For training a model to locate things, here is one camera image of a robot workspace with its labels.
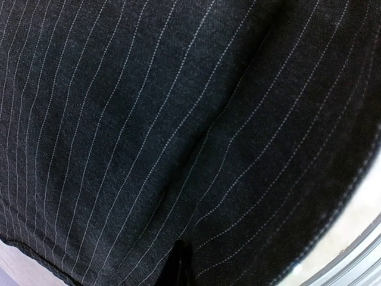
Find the black pinstriped long sleeve shirt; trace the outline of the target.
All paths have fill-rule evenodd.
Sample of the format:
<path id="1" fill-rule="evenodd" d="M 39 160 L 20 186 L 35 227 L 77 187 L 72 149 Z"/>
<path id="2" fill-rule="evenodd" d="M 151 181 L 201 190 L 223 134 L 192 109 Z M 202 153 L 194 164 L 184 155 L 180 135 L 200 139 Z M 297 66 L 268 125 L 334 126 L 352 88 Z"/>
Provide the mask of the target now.
<path id="1" fill-rule="evenodd" d="M 277 284 L 379 151 L 379 1 L 1 2 L 1 241 L 68 285 Z"/>

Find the aluminium front rail frame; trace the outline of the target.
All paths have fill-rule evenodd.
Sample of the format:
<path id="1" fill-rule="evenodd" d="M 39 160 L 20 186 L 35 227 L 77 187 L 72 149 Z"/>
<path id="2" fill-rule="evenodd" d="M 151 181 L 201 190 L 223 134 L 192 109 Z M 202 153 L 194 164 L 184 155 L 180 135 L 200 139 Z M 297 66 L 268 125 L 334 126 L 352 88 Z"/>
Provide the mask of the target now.
<path id="1" fill-rule="evenodd" d="M 304 285 L 380 285 L 380 216 Z"/>

